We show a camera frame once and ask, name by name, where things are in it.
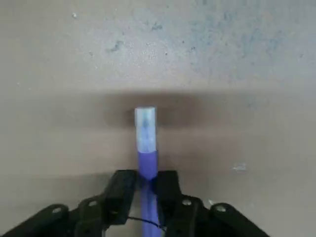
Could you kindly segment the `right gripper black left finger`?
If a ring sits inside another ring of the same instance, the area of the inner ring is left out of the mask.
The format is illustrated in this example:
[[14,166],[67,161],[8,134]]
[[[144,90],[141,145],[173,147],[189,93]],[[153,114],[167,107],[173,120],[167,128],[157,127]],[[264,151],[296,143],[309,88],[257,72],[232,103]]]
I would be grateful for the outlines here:
[[5,237],[103,237],[111,225],[124,225],[136,188],[137,171],[117,170],[105,190],[70,210],[52,204],[4,233]]

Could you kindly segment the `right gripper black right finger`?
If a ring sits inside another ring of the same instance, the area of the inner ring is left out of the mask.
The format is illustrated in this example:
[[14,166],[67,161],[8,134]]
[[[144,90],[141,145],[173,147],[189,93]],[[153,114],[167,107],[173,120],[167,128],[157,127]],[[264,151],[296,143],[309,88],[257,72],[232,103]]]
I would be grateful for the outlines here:
[[175,170],[154,179],[158,219],[167,237],[266,237],[267,233],[227,203],[206,208],[201,199],[181,192]]

